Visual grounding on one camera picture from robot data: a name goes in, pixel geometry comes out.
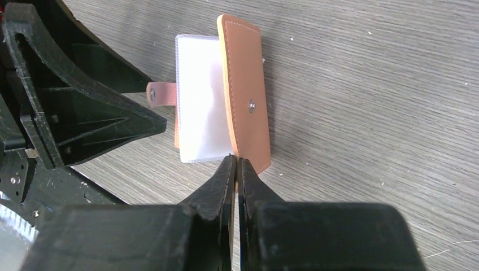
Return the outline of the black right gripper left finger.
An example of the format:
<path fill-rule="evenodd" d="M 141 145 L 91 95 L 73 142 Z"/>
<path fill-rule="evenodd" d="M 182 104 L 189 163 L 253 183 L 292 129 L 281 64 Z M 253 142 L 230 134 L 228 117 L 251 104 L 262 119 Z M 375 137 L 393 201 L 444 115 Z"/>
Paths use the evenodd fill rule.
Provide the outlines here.
<path fill-rule="evenodd" d="M 231 270 L 237 159 L 226 156 L 215 173 L 181 205 L 195 212 L 186 270 Z"/>

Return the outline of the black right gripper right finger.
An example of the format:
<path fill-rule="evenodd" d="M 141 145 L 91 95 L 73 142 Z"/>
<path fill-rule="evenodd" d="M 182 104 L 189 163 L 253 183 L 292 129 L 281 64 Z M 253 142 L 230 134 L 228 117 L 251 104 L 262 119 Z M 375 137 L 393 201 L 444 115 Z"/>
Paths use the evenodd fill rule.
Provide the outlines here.
<path fill-rule="evenodd" d="M 256 210 L 265 203 L 283 202 L 258 176 L 251 162 L 238 160 L 237 167 L 241 270 L 257 270 L 260 260 Z"/>

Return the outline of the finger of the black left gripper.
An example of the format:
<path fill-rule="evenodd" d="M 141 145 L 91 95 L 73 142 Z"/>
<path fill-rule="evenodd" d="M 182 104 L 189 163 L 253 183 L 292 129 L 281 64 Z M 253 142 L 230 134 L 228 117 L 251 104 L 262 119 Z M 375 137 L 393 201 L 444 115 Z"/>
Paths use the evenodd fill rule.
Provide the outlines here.
<path fill-rule="evenodd" d="M 101 41 L 78 21 L 63 1 L 32 4 L 56 44 L 92 79 L 118 93 L 140 93 L 151 78 Z"/>
<path fill-rule="evenodd" d="M 69 167 L 163 133 L 166 119 L 128 98 L 150 80 L 64 3 L 2 4 L 4 152 Z"/>

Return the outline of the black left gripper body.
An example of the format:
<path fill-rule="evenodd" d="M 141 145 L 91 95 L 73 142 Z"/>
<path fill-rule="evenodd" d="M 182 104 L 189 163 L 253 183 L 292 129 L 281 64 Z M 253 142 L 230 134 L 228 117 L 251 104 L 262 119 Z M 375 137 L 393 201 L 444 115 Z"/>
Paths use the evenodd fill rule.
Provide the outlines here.
<path fill-rule="evenodd" d="M 38 227 L 64 205 L 121 200 L 73 166 L 112 149 L 99 134 L 114 124 L 90 111 L 86 99 L 54 76 L 40 89 L 51 110 L 37 122 L 6 44 L 1 44 L 1 191 L 6 207 Z"/>

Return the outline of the orange leather card holder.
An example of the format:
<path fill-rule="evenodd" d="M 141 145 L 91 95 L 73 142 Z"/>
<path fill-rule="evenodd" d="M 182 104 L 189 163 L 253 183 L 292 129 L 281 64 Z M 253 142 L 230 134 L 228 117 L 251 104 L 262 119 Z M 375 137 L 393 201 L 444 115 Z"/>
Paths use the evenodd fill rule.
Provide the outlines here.
<path fill-rule="evenodd" d="M 229 14 L 216 25 L 216 36 L 176 37 L 176 81 L 149 82 L 147 101 L 175 107 L 183 163 L 234 155 L 261 173 L 271 164 L 261 31 Z"/>

